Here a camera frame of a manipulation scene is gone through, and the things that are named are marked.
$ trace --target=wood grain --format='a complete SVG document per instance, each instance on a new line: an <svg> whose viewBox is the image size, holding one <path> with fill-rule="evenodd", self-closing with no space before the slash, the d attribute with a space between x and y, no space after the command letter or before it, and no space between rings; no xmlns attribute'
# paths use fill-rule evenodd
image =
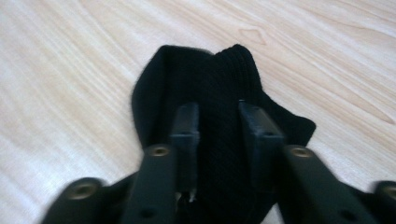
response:
<svg viewBox="0 0 396 224"><path fill-rule="evenodd" d="M70 181L138 168L130 95L158 47L235 43L315 121L309 146L341 180L396 180L395 1L2 1L0 223L39 223Z"/></svg>

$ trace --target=light wood surface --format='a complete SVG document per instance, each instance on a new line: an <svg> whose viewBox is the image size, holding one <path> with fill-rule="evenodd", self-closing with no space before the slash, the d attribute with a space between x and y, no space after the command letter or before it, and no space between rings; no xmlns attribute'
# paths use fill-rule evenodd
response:
<svg viewBox="0 0 396 224"><path fill-rule="evenodd" d="M395 1L236 2L2 1L0 223L38 223L78 178L136 171L130 95L165 44L246 46L341 180L396 180Z"/></svg>

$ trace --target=wooden table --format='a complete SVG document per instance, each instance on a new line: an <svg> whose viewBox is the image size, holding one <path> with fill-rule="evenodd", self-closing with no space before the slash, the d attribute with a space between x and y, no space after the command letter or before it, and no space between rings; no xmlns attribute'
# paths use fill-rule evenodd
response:
<svg viewBox="0 0 396 224"><path fill-rule="evenodd" d="M161 45L235 43L271 97L318 125L309 146L342 181L396 179L395 1L6 0L0 223L38 223L67 183L138 169L130 96Z"/></svg>

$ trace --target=black fabric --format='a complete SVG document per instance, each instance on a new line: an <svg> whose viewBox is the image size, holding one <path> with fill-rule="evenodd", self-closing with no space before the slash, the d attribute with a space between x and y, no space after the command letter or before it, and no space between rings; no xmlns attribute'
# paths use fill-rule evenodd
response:
<svg viewBox="0 0 396 224"><path fill-rule="evenodd" d="M260 223L276 201L249 184L239 100L262 107L289 144L305 146L315 130L314 122L291 114L263 92L253 58L240 45L214 55L163 46L136 83L132 106L142 147L167 143L177 108L199 105L197 200L180 199L179 223Z"/></svg>

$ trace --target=metal screw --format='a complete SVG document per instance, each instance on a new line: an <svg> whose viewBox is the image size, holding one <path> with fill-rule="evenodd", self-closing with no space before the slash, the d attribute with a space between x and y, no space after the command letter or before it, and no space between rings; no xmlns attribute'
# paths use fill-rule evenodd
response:
<svg viewBox="0 0 396 224"><path fill-rule="evenodd" d="M303 147L295 147L291 150L291 153L296 157L304 157L304 158L312 157L312 152Z"/></svg>
<svg viewBox="0 0 396 224"><path fill-rule="evenodd" d="M70 200L86 199L93 195L97 190L97 186L93 183L82 183L70 189L67 198Z"/></svg>
<svg viewBox="0 0 396 224"><path fill-rule="evenodd" d="M394 186L387 186L383 189L390 198L396 200L396 187Z"/></svg>
<svg viewBox="0 0 396 224"><path fill-rule="evenodd" d="M151 156L161 157L169 153L169 149L166 147L155 147L151 150Z"/></svg>

